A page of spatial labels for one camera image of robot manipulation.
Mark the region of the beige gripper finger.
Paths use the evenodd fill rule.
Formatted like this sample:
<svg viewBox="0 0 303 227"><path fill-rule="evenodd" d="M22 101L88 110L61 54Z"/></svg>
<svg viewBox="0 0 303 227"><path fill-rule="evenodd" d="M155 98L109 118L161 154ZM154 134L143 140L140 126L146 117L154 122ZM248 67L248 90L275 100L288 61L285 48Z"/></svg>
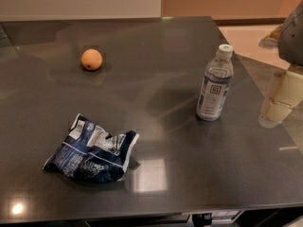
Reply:
<svg viewBox="0 0 303 227"><path fill-rule="evenodd" d="M303 66L291 64L271 77L266 98L260 109L259 124L274 128L303 100Z"/></svg>

